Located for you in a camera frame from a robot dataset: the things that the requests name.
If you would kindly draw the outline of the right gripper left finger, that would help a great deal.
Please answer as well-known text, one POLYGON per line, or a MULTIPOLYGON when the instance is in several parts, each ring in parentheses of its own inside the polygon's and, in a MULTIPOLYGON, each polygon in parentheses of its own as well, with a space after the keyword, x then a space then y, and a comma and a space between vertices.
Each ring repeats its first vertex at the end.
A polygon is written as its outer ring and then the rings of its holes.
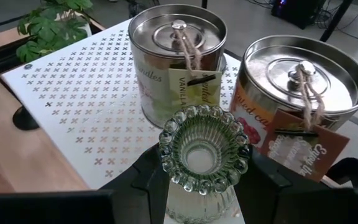
POLYGON ((164 224, 169 178, 157 144, 101 189, 112 191, 114 224, 164 224))

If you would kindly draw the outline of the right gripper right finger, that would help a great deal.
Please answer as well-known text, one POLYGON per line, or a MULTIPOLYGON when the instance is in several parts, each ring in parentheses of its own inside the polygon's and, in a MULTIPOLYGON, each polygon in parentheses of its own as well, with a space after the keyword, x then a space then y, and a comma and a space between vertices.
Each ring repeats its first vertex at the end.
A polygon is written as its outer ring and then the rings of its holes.
POLYGON ((234 186, 245 224, 273 224, 281 193, 310 192, 330 187, 307 179, 248 147, 248 170, 234 186))

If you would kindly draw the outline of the green ribbed glass candle holder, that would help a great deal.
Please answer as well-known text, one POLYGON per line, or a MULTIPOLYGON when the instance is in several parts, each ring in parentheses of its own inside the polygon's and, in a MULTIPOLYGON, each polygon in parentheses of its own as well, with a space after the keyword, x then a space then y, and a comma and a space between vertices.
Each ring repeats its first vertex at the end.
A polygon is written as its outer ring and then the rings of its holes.
POLYGON ((219 106, 186 106, 175 112, 158 147, 170 178, 167 215, 182 224, 221 218, 248 170, 248 143, 243 125, 219 106))

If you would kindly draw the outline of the vanilla candle tin green label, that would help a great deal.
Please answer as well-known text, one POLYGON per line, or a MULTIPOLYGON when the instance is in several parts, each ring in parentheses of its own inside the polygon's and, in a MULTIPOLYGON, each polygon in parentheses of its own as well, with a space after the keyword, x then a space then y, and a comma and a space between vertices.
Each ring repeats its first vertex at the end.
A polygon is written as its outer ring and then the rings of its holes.
POLYGON ((129 38, 141 107, 151 123, 162 127, 175 112, 169 69, 218 71, 227 27, 213 12, 187 4, 148 8, 129 23, 129 38))

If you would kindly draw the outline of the candle tin orange heart label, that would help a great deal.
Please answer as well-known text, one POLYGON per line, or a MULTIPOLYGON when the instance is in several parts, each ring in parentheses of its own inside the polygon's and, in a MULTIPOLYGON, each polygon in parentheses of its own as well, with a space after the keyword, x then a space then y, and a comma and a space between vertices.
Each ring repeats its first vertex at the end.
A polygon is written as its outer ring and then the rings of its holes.
POLYGON ((325 42, 271 35, 250 44, 230 112, 251 145, 320 181, 349 139, 338 129, 358 111, 358 62, 325 42))

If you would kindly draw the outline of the white perforated metal shelf riser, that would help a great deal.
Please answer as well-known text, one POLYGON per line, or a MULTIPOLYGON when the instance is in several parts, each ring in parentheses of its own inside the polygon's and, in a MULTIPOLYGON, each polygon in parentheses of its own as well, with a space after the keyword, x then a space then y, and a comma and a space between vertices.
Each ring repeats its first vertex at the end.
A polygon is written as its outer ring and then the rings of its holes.
POLYGON ((124 21, 4 75, 92 189, 128 169, 160 134, 142 112, 128 26, 124 21))

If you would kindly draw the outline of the green artificial plant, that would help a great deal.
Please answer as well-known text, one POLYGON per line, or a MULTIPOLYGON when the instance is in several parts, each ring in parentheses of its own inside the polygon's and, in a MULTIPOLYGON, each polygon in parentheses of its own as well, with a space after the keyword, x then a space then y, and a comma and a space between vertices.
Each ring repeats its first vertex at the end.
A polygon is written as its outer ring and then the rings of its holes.
POLYGON ((40 0, 40 6, 24 16, 17 32, 29 40, 16 50, 21 62, 29 63, 91 35, 91 0, 40 0))

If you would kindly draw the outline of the black computer tower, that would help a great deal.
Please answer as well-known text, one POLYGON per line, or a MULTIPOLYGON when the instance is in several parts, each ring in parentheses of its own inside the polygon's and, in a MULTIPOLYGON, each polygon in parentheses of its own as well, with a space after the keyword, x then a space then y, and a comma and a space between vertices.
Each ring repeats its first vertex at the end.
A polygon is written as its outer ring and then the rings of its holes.
POLYGON ((271 14, 300 29, 312 25, 326 0, 274 0, 271 14))

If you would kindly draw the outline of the black frame clamp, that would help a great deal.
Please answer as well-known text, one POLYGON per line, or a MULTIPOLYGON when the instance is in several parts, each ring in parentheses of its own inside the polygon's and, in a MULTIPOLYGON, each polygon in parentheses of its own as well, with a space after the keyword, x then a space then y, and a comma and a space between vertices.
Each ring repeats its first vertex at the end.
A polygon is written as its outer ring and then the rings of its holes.
POLYGON ((350 182, 353 187, 358 188, 358 159, 341 159, 328 170, 326 176, 339 185, 350 182))

